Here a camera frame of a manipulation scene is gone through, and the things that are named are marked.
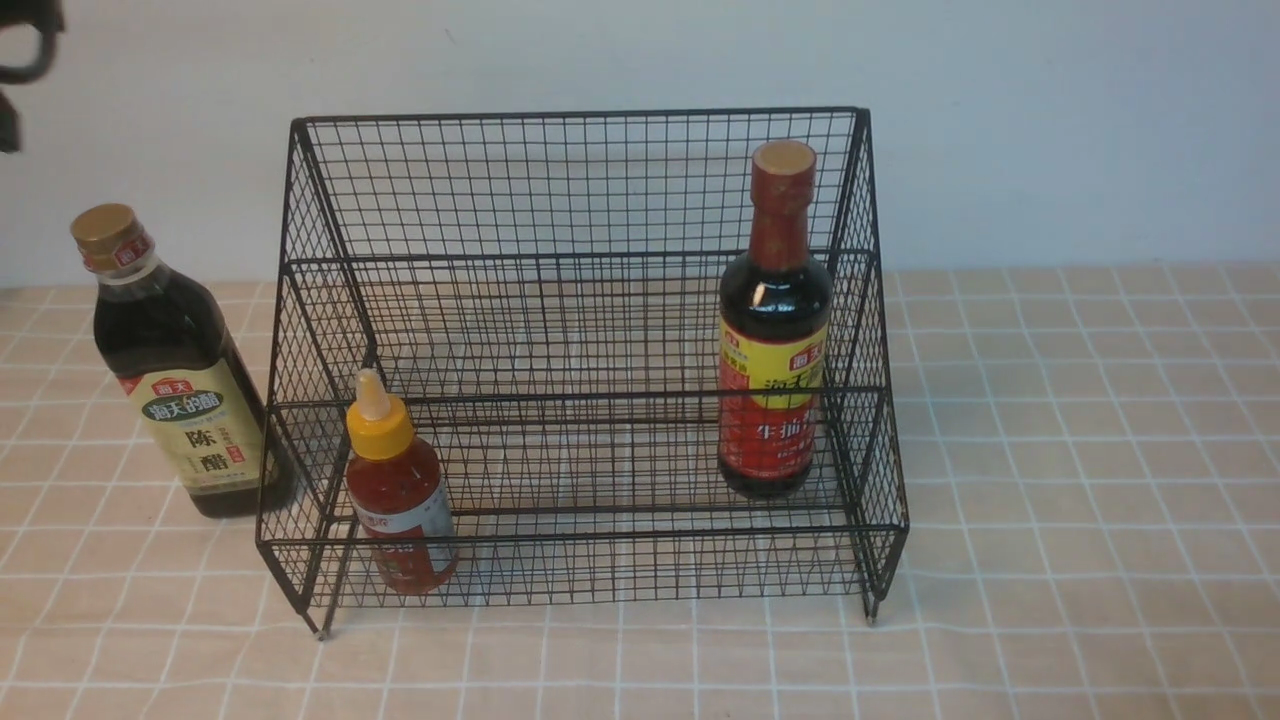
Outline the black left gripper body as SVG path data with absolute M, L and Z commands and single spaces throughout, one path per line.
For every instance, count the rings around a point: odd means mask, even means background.
M 33 85 L 47 76 L 67 32 L 61 1 L 3 1 L 1 86 Z

